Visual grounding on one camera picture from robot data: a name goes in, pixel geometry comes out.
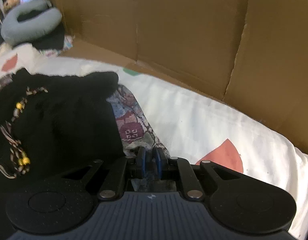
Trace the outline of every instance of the cardboard wall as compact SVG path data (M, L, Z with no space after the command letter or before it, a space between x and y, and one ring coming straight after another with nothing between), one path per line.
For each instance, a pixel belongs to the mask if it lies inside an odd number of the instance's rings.
M247 0L137 0L138 59L222 99Z
M308 153L308 0L249 0L224 102Z
M55 3L80 38L67 56L140 69L223 100L308 153L308 0Z
M134 0L75 0L82 37L91 44L137 59Z

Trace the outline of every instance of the stuffed toy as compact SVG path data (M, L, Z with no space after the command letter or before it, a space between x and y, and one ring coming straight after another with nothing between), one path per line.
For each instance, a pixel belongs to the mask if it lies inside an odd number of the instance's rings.
M3 11L7 14L12 8L19 5L21 0L2 0L3 2Z

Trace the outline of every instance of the white fabric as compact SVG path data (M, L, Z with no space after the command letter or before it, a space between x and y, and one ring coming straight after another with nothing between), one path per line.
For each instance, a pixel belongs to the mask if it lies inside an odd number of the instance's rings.
M3 42L0 45L0 57L3 56L5 53L13 50L13 47L8 45L6 42Z
M41 63L46 59L29 43L17 46L14 49L2 45L0 47L0 78L6 75L6 72L2 71L3 66L15 56L17 57L15 66L8 72L16 73L16 71L24 66L30 71L30 69L35 68L38 62Z
M289 233L305 239L308 155L284 136L226 105L152 76L131 76L120 67L96 61L62 57L35 60L36 64L25 65L30 73L84 76L95 71L115 71L119 83L134 94L171 156L196 163L229 139L240 154L244 174L278 186L293 196L297 213Z

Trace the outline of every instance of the black device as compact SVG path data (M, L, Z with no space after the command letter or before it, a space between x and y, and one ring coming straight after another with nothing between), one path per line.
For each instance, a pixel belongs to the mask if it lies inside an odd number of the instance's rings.
M155 170L173 192L135 192L131 179ZM13 193L10 240L262 239L287 233L296 204L286 191L210 161L191 165L161 148L111 166L94 160Z

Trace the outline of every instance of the circular pad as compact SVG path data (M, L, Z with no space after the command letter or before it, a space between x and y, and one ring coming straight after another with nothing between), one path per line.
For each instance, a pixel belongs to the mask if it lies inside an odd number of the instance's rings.
M92 208L92 197L79 181L61 179L14 193L6 203L6 214L22 231L56 234L82 223Z
M228 228L256 235L288 229L296 212L291 195L252 178L222 183L210 197L209 208Z

